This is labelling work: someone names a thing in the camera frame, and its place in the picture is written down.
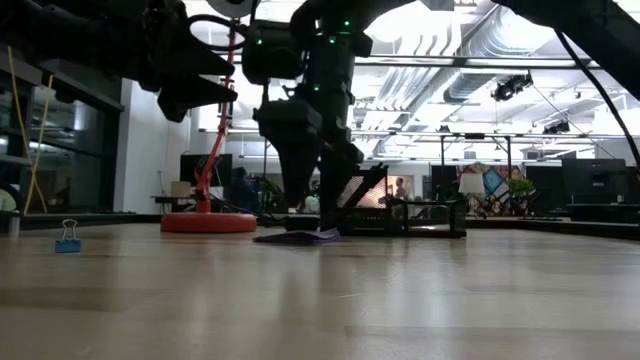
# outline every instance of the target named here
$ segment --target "red lamp base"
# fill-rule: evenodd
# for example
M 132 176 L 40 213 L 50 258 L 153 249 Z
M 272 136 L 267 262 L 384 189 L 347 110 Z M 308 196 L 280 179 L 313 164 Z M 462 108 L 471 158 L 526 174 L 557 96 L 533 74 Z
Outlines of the red lamp base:
M 161 231 L 176 233 L 242 233 L 256 229 L 256 217 L 246 214 L 172 213 L 160 222 Z

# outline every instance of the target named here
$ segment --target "computer monitor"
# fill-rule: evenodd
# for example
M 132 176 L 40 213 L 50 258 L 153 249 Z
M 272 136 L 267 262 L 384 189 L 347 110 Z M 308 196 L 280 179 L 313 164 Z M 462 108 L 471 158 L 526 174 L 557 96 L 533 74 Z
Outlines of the computer monitor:
M 196 178 L 193 174 L 194 169 L 198 169 L 198 173 L 202 173 L 204 166 L 209 159 L 209 155 L 182 155 L 180 157 L 180 181 L 190 182 L 192 186 L 197 185 Z M 222 154 L 216 158 L 213 165 L 214 174 L 211 178 L 211 186 L 231 186 L 233 169 L 233 155 Z
M 629 196 L 624 160 L 562 159 L 562 172 L 574 204 L 610 204 Z

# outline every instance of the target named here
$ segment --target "spotlight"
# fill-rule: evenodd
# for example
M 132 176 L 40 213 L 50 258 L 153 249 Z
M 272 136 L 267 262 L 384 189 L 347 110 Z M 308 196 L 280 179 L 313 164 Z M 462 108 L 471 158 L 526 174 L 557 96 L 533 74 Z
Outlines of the spotlight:
M 571 127 L 569 127 L 569 122 L 568 121 L 563 121 L 560 124 L 557 125 L 558 127 L 558 132 L 569 132 L 571 131 Z
M 533 85 L 531 74 L 514 75 L 507 81 L 498 82 L 498 87 L 491 92 L 491 97 L 495 101 L 507 101 L 531 85 Z
M 562 134 L 562 133 L 568 133 L 569 131 L 571 131 L 571 127 L 569 126 L 569 122 L 568 121 L 562 121 L 562 122 L 557 123 L 555 125 L 545 127 L 544 131 L 542 132 L 542 134 L 544 134 L 544 135 L 547 135 L 547 134 Z

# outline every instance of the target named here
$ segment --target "blue binder clip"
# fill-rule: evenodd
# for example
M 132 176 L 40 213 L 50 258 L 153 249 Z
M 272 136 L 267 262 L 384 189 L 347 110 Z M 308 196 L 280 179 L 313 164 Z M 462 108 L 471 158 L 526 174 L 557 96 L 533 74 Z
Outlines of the blue binder clip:
M 67 239 L 67 225 L 71 226 L 72 239 Z M 71 254 L 82 251 L 80 240 L 76 237 L 76 225 L 78 225 L 78 222 L 72 219 L 62 222 L 62 239 L 56 240 L 56 254 Z

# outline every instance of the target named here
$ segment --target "black cable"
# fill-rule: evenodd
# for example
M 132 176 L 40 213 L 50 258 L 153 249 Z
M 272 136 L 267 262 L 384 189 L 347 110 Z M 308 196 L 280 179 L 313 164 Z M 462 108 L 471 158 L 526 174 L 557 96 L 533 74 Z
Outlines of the black cable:
M 559 109 L 557 106 L 553 105 L 553 103 L 549 100 L 549 98 L 547 98 L 546 96 L 544 96 L 544 94 L 542 93 L 542 91 L 540 91 L 540 89 L 538 89 L 535 85 L 533 85 L 533 88 L 536 89 L 536 91 L 538 92 L 538 94 L 540 94 L 540 96 L 542 96 L 542 98 L 547 102 L 547 104 L 549 104 L 549 106 L 551 106 L 560 116 L 562 116 L 562 118 L 568 122 L 569 124 L 571 124 L 574 128 L 576 128 L 576 130 L 578 130 L 582 135 L 584 135 L 584 137 L 586 137 L 587 139 L 589 139 L 589 141 L 591 141 L 591 143 L 593 143 L 594 146 L 596 146 L 597 148 L 599 148 L 600 150 L 604 151 L 607 155 L 611 156 L 612 159 L 615 159 L 616 157 L 611 155 L 610 152 L 607 151 L 607 149 L 603 148 L 602 146 L 600 146 L 600 144 L 598 144 L 597 141 L 593 140 L 592 138 L 589 137 L 589 134 L 587 134 L 586 132 L 582 131 L 578 126 L 576 126 L 576 124 L 574 124 L 571 120 L 569 120 L 569 117 L 565 116 Z
M 571 48 L 571 45 L 569 45 L 569 42 L 567 41 L 567 38 L 564 36 L 564 34 L 556 30 L 556 35 L 558 36 L 560 43 L 562 43 L 562 46 L 569 53 L 569 56 L 571 56 L 571 59 L 573 59 L 573 61 L 576 63 L 576 65 L 578 65 L 578 67 L 580 68 L 580 70 L 582 70 L 585 76 L 593 83 L 593 85 L 596 87 L 596 89 L 600 93 L 600 96 L 602 96 L 602 99 L 604 100 L 604 102 L 607 103 L 607 106 L 609 106 L 609 110 L 611 111 L 611 114 L 618 122 L 618 125 L 620 126 L 620 128 L 622 129 L 622 132 L 624 133 L 624 137 L 627 139 L 627 142 L 629 143 L 629 148 L 631 149 L 633 158 L 636 161 L 636 173 L 638 177 L 640 177 L 640 152 L 638 152 L 638 147 L 636 146 L 636 143 L 633 140 L 633 137 L 631 137 L 631 133 L 629 133 L 629 129 L 627 129 L 627 125 L 625 125 L 624 121 L 622 120 L 622 117 L 620 116 L 618 109 L 616 108 L 613 101 L 611 101 L 609 94 L 607 94 L 607 92 L 604 90 L 604 87 L 602 86 L 600 81 L 598 81 L 598 79 L 591 73 L 591 71 L 582 63 L 582 61 L 578 57 L 578 54 L 576 54 L 576 52 L 573 51 L 573 49 Z
M 282 225 L 283 224 L 282 220 L 276 218 L 273 215 L 259 214 L 259 213 L 255 213 L 255 212 L 253 212 L 251 210 L 247 210 L 247 209 L 235 206 L 235 205 L 231 205 L 227 201 L 219 199 L 219 198 L 215 197 L 214 195 L 211 195 L 211 200 L 216 201 L 216 202 L 220 203 L 222 206 L 227 207 L 227 208 L 229 208 L 231 210 L 235 210 L 235 211 L 237 211 L 239 213 L 253 215 L 256 218 L 264 221 L 267 225 L 278 226 L 278 225 Z
M 260 0 L 253 0 L 251 3 L 251 17 L 249 18 L 249 24 L 253 24 L 256 20 L 256 12 L 258 11 L 258 2 Z
M 200 15 L 194 15 L 192 17 L 189 18 L 189 26 L 193 25 L 196 22 L 199 21 L 208 21 L 208 22 L 212 22 L 212 23 L 216 23 L 216 24 L 220 24 L 222 26 L 228 27 L 229 29 L 237 32 L 238 34 L 242 35 L 243 37 L 247 37 L 247 34 L 249 32 L 249 29 L 246 26 L 240 25 L 237 22 L 231 21 L 229 19 L 225 19 L 222 18 L 220 16 L 216 16 L 216 15 L 210 15 L 210 14 L 200 14 Z M 239 42 L 233 46 L 221 46 L 221 45 L 211 45 L 211 44 L 207 44 L 204 43 L 209 49 L 214 50 L 214 51 L 229 51 L 229 50 L 240 50 L 244 47 L 244 41 Z

